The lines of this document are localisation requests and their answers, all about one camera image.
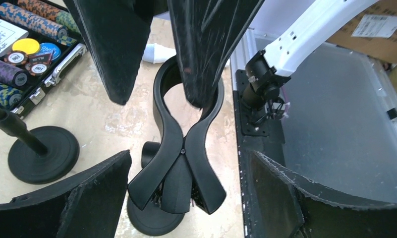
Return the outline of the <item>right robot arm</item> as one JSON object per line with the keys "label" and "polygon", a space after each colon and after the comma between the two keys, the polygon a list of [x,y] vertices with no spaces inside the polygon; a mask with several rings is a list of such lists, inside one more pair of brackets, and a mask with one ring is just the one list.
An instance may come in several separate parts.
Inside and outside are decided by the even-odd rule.
{"label": "right robot arm", "polygon": [[[316,0],[248,63],[254,92],[282,84],[322,43],[371,0]],[[210,105],[228,58],[263,5],[261,0],[67,0],[109,99],[125,105],[133,91],[155,16],[168,12],[187,101]]]}

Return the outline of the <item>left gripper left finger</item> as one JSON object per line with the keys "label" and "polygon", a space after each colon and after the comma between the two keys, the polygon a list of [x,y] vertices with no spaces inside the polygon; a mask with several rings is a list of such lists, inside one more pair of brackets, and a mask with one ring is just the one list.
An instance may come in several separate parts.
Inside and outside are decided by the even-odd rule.
{"label": "left gripper left finger", "polygon": [[0,204],[0,238],[112,238],[131,167],[128,150]]}

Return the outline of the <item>white microphone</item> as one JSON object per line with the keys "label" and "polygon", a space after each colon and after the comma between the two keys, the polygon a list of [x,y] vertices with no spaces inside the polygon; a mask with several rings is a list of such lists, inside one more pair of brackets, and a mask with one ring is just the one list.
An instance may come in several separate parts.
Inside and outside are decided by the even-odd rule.
{"label": "white microphone", "polygon": [[152,64],[164,63],[176,55],[176,50],[156,43],[147,44],[142,60]]}

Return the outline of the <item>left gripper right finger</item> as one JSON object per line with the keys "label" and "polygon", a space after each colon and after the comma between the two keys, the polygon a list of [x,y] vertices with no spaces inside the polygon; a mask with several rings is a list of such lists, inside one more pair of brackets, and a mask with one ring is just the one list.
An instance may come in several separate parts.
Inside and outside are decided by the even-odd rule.
{"label": "left gripper right finger", "polygon": [[261,238],[397,238],[397,204],[353,196],[250,157]]}

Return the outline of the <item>white mic clamp stand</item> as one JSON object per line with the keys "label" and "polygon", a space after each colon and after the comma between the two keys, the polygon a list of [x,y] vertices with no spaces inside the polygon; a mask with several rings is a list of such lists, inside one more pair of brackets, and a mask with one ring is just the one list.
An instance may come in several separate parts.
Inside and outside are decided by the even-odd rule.
{"label": "white mic clamp stand", "polygon": [[153,87],[153,114],[160,142],[147,141],[141,154],[141,171],[128,184],[127,214],[133,226],[148,236],[173,231],[195,203],[207,214],[216,212],[227,194],[209,162],[208,129],[224,100],[218,83],[210,105],[187,134],[171,115],[165,94],[181,83],[176,57],[163,63]]}

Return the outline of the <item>orange mic round stand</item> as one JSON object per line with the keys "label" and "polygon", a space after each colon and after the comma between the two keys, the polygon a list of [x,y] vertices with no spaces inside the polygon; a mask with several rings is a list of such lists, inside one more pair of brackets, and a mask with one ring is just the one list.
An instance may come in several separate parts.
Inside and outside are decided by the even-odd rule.
{"label": "orange mic round stand", "polygon": [[17,138],[8,153],[8,167],[20,181],[47,184],[65,176],[77,163],[79,142],[62,127],[28,130],[19,116],[0,108],[0,129]]}

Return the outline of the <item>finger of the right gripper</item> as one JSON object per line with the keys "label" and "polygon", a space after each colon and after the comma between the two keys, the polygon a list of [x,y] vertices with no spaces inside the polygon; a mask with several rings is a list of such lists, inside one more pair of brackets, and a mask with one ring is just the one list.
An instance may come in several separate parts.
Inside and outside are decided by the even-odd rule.
{"label": "finger of the right gripper", "polygon": [[125,105],[133,91],[153,20],[151,0],[66,0],[109,99]]}
{"label": "finger of the right gripper", "polygon": [[233,50],[262,0],[170,0],[176,56],[187,101],[210,105]]}

